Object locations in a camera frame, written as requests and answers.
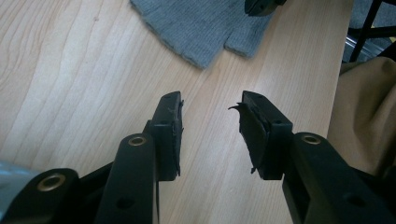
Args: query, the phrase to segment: brown fabric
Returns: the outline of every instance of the brown fabric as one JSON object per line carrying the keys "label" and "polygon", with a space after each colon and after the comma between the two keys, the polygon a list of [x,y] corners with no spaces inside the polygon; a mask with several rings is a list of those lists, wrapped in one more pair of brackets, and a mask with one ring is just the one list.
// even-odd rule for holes
{"label": "brown fabric", "polygon": [[396,164],[396,63],[343,65],[328,140],[352,167],[382,175]]}

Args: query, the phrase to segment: gray fabric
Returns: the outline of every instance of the gray fabric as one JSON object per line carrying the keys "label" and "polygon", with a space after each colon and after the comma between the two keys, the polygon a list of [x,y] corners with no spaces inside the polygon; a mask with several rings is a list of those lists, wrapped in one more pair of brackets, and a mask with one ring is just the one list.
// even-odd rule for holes
{"label": "gray fabric", "polygon": [[248,17],[241,0],[131,2],[168,48],[200,68],[207,68],[222,48],[252,57],[271,19]]}

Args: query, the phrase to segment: metal ring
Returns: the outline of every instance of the metal ring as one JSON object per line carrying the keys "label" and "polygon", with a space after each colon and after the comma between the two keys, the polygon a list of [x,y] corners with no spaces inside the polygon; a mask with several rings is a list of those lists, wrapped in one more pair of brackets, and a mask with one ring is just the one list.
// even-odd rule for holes
{"label": "metal ring", "polygon": [[[46,182],[51,179],[57,179],[57,181],[54,183],[46,184]],[[37,189],[40,191],[50,191],[53,189],[57,189],[64,183],[65,180],[66,180],[66,176],[61,174],[49,175],[43,180],[41,180],[40,183],[38,183]]]}
{"label": "metal ring", "polygon": [[137,136],[137,137],[129,139],[128,144],[133,147],[138,147],[138,146],[142,146],[146,142],[147,142],[147,139],[145,137]]}
{"label": "metal ring", "polygon": [[314,135],[306,134],[302,137],[303,141],[305,141],[307,144],[311,145],[319,145],[321,143],[320,139],[315,137]]}

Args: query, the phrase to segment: black bracket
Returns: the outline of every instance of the black bracket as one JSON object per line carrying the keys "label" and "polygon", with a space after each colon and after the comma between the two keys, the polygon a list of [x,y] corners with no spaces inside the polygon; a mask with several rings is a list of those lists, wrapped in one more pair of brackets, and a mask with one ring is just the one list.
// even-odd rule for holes
{"label": "black bracket", "polygon": [[245,13],[251,17],[263,17],[285,3],[286,0],[245,0]]}
{"label": "black bracket", "polygon": [[160,100],[143,133],[120,142],[110,164],[78,178],[53,169],[33,178],[1,223],[159,223],[159,181],[180,174],[180,92]]}
{"label": "black bracket", "polygon": [[377,179],[356,171],[314,133],[291,132],[291,122],[264,96],[244,91],[240,133],[263,179],[283,177],[294,223],[396,223],[396,167]]}

